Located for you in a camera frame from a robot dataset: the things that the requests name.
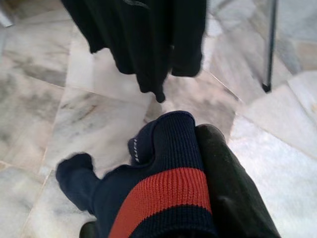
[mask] sweater sleeve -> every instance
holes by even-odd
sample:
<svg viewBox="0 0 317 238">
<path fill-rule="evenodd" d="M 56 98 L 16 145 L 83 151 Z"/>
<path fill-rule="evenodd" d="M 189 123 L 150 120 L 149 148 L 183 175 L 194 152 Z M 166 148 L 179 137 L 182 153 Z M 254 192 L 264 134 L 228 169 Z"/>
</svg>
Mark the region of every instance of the sweater sleeve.
<svg viewBox="0 0 317 238">
<path fill-rule="evenodd" d="M 94 215 L 92 197 L 100 180 L 93 171 L 92 158 L 88 154 L 77 154 L 62 161 L 56 171 L 61 190 L 80 210 Z"/>
<path fill-rule="evenodd" d="M 202 37 L 206 22 L 206 0 L 174 0 L 172 74 L 193 77 L 202 60 Z"/>
</svg>

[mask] marble floor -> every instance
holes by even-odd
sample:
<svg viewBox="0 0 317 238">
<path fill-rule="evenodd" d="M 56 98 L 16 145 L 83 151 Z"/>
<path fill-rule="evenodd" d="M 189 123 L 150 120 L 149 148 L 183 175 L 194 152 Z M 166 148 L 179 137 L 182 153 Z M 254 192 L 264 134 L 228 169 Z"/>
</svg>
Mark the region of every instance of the marble floor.
<svg viewBox="0 0 317 238">
<path fill-rule="evenodd" d="M 249 72 L 242 61 L 220 64 L 229 49 L 211 19 L 204 70 L 195 78 L 169 76 L 166 101 L 158 104 L 140 93 L 134 75 L 118 72 L 108 49 L 89 53 L 59 1 L 10 5 L 16 24 L 0 27 L 0 237 L 77 238 L 93 217 L 60 191 L 58 162 L 89 152 L 102 177 L 128 163 L 128 139 L 173 110 L 221 129 L 282 237 L 316 237 L 317 71 L 290 74 L 267 95 L 251 76 L 219 81 L 215 70 L 226 78 L 237 68 Z"/>
</svg>

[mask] hanging garment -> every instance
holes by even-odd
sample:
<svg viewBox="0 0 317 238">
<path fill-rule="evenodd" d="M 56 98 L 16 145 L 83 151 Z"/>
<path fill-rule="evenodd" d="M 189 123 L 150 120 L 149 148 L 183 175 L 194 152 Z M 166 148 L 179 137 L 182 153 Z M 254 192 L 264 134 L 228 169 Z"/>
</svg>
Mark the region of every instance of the hanging garment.
<svg viewBox="0 0 317 238">
<path fill-rule="evenodd" d="M 109 48 L 121 73 L 163 102 L 163 82 L 201 66 L 206 0 L 62 0 L 91 53 Z"/>
</svg>

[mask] red stripe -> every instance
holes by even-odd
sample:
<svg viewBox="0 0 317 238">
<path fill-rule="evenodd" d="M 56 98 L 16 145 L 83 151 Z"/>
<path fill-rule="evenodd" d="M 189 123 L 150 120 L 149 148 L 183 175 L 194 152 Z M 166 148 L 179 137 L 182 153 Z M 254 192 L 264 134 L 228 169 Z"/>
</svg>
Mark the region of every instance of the red stripe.
<svg viewBox="0 0 317 238">
<path fill-rule="evenodd" d="M 140 181 L 122 203 L 109 238 L 127 238 L 149 216 L 179 205 L 200 206 L 211 212 L 206 176 L 201 170 L 178 168 Z"/>
</svg>

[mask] black jacket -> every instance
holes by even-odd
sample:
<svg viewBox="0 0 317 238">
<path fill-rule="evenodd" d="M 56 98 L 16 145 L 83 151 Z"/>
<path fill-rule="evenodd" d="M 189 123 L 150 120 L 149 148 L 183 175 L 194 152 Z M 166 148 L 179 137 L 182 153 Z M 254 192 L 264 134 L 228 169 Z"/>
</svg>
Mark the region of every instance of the black jacket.
<svg viewBox="0 0 317 238">
<path fill-rule="evenodd" d="M 206 0 L 62 0 L 91 53 L 109 48 L 120 72 L 135 73 L 141 92 L 165 100 L 162 84 L 195 76 L 201 65 Z"/>
</svg>

